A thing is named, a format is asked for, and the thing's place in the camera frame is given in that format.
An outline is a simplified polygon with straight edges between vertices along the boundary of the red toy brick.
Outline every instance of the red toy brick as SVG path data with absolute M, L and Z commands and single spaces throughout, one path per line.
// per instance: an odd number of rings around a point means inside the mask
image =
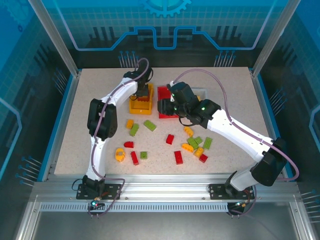
M 125 148 L 130 148 L 130 149 L 133 149 L 135 146 L 133 141 L 126 141 L 123 145 Z
M 139 165 L 139 161 L 138 161 L 136 152 L 132 151 L 130 153 L 130 155 L 131 155 L 131 158 L 132 158 L 133 165 Z
M 201 154 L 201 156 L 199 157 L 199 160 L 203 163 L 205 163 L 207 161 L 208 157 L 206 155 L 204 155 L 203 153 Z
M 174 156 L 175 156 L 175 162 L 177 165 L 184 163 L 184 161 L 182 160 L 181 151 L 175 151 Z
M 175 136 L 169 134 L 168 137 L 166 138 L 166 141 L 165 141 L 165 142 L 166 142 L 167 144 L 170 144 L 170 145 L 171 145 L 172 142 L 173 142 L 173 140 L 174 140 L 174 138 L 175 138 Z

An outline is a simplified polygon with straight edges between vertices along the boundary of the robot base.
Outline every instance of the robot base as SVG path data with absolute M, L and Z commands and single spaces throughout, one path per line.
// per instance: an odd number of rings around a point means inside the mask
M 106 195 L 102 196 L 102 200 L 113 200 L 116 197 L 118 190 L 120 189 L 121 184 L 105 184 L 103 193 Z M 96 197 L 99 197 L 99 193 L 84 184 L 79 184 L 78 190 L 76 192 L 76 199 L 78 200 L 92 200 Z

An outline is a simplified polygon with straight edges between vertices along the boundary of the cable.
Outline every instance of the cable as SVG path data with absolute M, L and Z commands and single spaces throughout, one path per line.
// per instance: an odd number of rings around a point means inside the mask
M 250 219 L 253 219 L 255 221 L 257 221 L 262 227 L 264 227 L 265 230 L 267 230 L 272 236 L 274 236 L 275 239 L 277 240 L 280 240 L 280 238 L 278 238 L 262 221 L 260 221 L 259 219 L 257 219 L 256 217 L 254 216 L 251 216 L 251 215 L 244 215 L 244 214 L 241 214 L 240 211 L 236 211 L 236 210 L 231 210 L 231 212 L 234 212 L 236 214 L 238 214 L 239 216 L 245 216 L 247 218 L 250 218 Z
M 101 213 L 97 214 L 97 215 L 99 215 L 99 216 L 106 214 L 106 213 L 112 208 L 112 206 L 114 205 L 116 199 L 119 197 L 119 195 L 120 195 L 120 193 L 121 193 L 121 191 L 122 191 L 122 188 L 123 188 L 124 185 L 125 185 L 126 180 L 125 180 L 124 178 L 108 178 L 108 177 L 102 176 L 102 175 L 100 175 L 100 174 L 97 172 L 97 170 L 95 169 L 94 155 L 95 155 L 95 151 L 96 151 L 96 147 L 97 147 L 97 143 L 98 143 L 97 134 L 98 134 L 98 131 L 99 131 L 101 122 L 102 122 L 102 118 L 103 118 L 103 116 L 104 116 L 104 112 L 106 111 L 107 105 L 108 105 L 110 99 L 112 98 L 112 96 L 113 96 L 120 88 L 122 88 L 124 85 L 127 85 L 127 84 L 129 84 L 129 83 L 132 83 L 132 82 L 138 80 L 139 78 L 141 78 L 141 77 L 147 72 L 147 70 L 148 70 L 148 68 L 149 68 L 149 61 L 148 61 L 148 59 L 146 59 L 145 57 L 140 58 L 140 59 L 136 62 L 135 67 L 134 67 L 134 70 L 137 69 L 137 66 L 138 66 L 138 64 L 139 64 L 141 61 L 146 61 L 145 70 L 144 70 L 139 76 L 137 76 L 136 78 L 131 79 L 131 80 L 128 80 L 128 81 L 126 81 L 124 84 L 118 85 L 118 86 L 110 93 L 109 97 L 108 97 L 107 100 L 105 101 L 105 104 L 103 105 L 103 108 L 102 108 L 102 110 L 101 110 L 101 114 L 100 114 L 100 118 L 99 118 L 98 124 L 97 124 L 96 129 L 95 129 L 94 134 L 93 134 L 93 137 L 94 137 L 94 145 L 93 145 L 93 148 L 92 148 L 91 161 L 90 161 L 93 172 L 94 172 L 95 175 L 97 175 L 99 178 L 102 178 L 102 179 L 107 180 L 107 181 L 122 181 L 122 184 L 121 184 L 121 186 L 120 186 L 120 189 L 119 189 L 119 191 L 117 192 L 117 194 L 115 195 L 113 201 L 111 202 L 111 204 L 109 205 L 109 207 L 106 208 L 106 210 L 105 210 L 104 212 L 101 212 Z M 90 214 L 91 216 L 94 216 L 94 214 L 92 214 L 89 209 L 88 209 L 88 214 Z
M 288 157 L 283 151 L 281 151 L 280 149 L 278 149 L 277 147 L 271 145 L 270 143 L 264 141 L 263 139 L 253 135 L 252 133 L 248 132 L 247 130 L 243 129 L 242 127 L 240 127 L 239 125 L 237 125 L 235 122 L 233 122 L 230 114 L 229 114 L 229 110 L 228 110 L 228 100 L 227 100 L 227 94 L 225 91 L 224 86 L 222 85 L 222 83 L 220 82 L 220 80 L 211 72 L 204 70 L 204 69 L 199 69 L 199 68 L 194 68 L 194 69 L 190 69 L 187 70 L 183 73 L 181 73 L 174 81 L 173 84 L 175 84 L 180 78 L 182 78 L 184 75 L 190 73 L 190 72 L 202 72 L 205 74 L 210 75 L 211 77 L 213 77 L 213 79 L 219 84 L 222 92 L 223 92 L 223 98 L 224 98 L 224 108 L 225 108 L 225 113 L 226 113 L 226 117 L 228 118 L 228 120 L 230 121 L 230 123 L 235 126 L 237 129 L 239 129 L 241 132 L 247 134 L 248 136 L 252 137 L 253 139 L 261 142 L 262 144 L 267 145 L 269 148 L 275 150 L 277 153 L 279 153 L 282 157 L 284 157 L 293 167 L 294 171 L 295 171 L 295 175 L 293 177 L 289 177 L 289 178 L 285 178 L 285 177 L 278 177 L 277 179 L 280 181 L 292 181 L 292 180 L 296 180 L 299 177 L 299 169 L 297 168 L 296 164 L 290 159 L 290 157 Z
M 73 191 L 78 191 L 77 189 L 74 189 L 74 185 L 75 185 L 75 183 L 76 183 L 77 181 L 79 181 L 79 180 L 82 180 L 82 179 L 81 179 L 81 178 L 78 178 L 78 179 L 74 180 L 74 182 L 72 183 L 71 189 L 72 189 Z

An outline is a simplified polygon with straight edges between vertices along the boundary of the work surface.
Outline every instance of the work surface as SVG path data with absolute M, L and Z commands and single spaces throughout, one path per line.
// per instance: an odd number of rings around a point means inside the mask
M 192 153 L 181 148 L 187 142 L 187 134 L 177 118 L 159 119 L 157 111 L 157 87 L 164 86 L 174 80 L 189 67 L 154 68 L 154 97 L 152 115 L 129 114 L 129 100 L 117 106 L 118 128 L 110 140 L 107 149 L 107 174 L 207 174 L 232 173 L 254 163 L 242 149 L 215 132 L 200 126 L 193 126 L 194 137 L 213 139 L 205 163 L 199 161 Z M 222 82 L 227 98 L 228 109 L 232 117 L 244 125 L 265 136 L 268 135 L 256 92 L 247 67 L 205 67 L 202 68 L 215 74 Z M 55 174 L 85 174 L 90 159 L 91 141 L 87 120 L 89 105 L 93 98 L 100 99 L 116 87 L 124 73 L 132 71 L 125 68 L 83 69 L 76 90 Z M 202 72 L 191 72 L 180 79 L 192 88 L 206 89 L 207 98 L 224 107 L 223 93 L 219 85 L 209 75 Z M 133 119 L 140 128 L 135 137 L 129 135 L 125 128 L 128 119 Z M 156 130 L 151 132 L 143 122 L 152 121 Z M 172 145 L 166 143 L 168 134 L 174 135 Z M 125 160 L 117 162 L 115 151 L 124 148 L 126 141 L 134 142 L 134 149 L 126 148 Z M 148 158 L 139 159 L 139 165 L 133 165 L 130 152 L 135 151 L 138 158 L 140 152 L 146 151 Z M 181 151 L 183 164 L 176 165 L 174 151 Z

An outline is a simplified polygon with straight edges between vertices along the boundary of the yellow toy brick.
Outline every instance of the yellow toy brick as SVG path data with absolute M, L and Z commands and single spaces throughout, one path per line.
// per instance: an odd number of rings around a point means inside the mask
M 204 149 L 202 147 L 198 147 L 198 149 L 195 151 L 194 155 L 197 158 L 200 158 L 200 156 L 204 153 Z
M 188 134 L 189 137 L 194 135 L 194 131 L 192 131 L 192 129 L 188 126 L 185 126 L 183 130 L 186 132 L 186 134 Z
M 152 98 L 155 90 L 152 83 L 148 84 L 149 94 L 148 96 L 135 97 L 134 100 L 129 100 L 129 113 L 130 114 L 152 114 Z
M 132 129 L 132 126 L 134 125 L 134 121 L 132 119 L 129 119 L 127 122 L 126 122 L 126 128 L 127 129 Z
M 187 150 L 190 153 L 194 152 L 194 148 L 191 145 L 189 145 L 188 143 L 183 143 L 182 144 L 182 148 Z
M 123 160 L 125 160 L 125 157 L 126 153 L 123 148 L 117 148 L 115 150 L 115 160 L 121 163 Z

